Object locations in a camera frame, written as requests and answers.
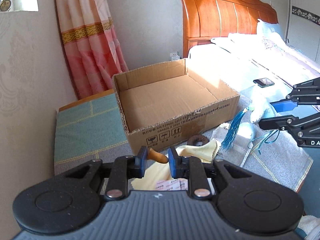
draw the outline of metal screw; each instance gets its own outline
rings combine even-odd
[[[207,197],[210,195],[210,190],[207,190],[205,188],[199,188],[195,190],[195,195],[197,197]]]
[[[122,191],[119,189],[112,189],[107,192],[107,196],[111,198],[118,198],[122,196]]]

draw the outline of pink curtain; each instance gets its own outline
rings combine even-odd
[[[59,24],[78,98],[112,88],[128,71],[107,0],[56,0]]]

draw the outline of orange rubber finger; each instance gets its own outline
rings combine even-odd
[[[150,148],[149,150],[149,153],[148,153],[148,157],[147,157],[148,160],[154,160],[158,163],[168,163],[168,157],[159,153],[159,152],[156,152],[154,149]]]

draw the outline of white logo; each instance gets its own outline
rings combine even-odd
[[[163,195],[161,193],[158,193],[157,195],[153,195],[154,197],[156,197],[157,199],[159,199],[160,197],[162,197]]]
[[[315,141],[311,141],[311,145],[315,145],[315,143],[316,143]]]

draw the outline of brown ring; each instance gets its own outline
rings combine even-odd
[[[188,142],[187,145],[192,145],[192,146],[196,146],[196,144],[198,142],[202,142],[202,145],[205,145],[209,142],[208,138],[204,135],[198,134],[198,135],[194,135],[192,136]]]

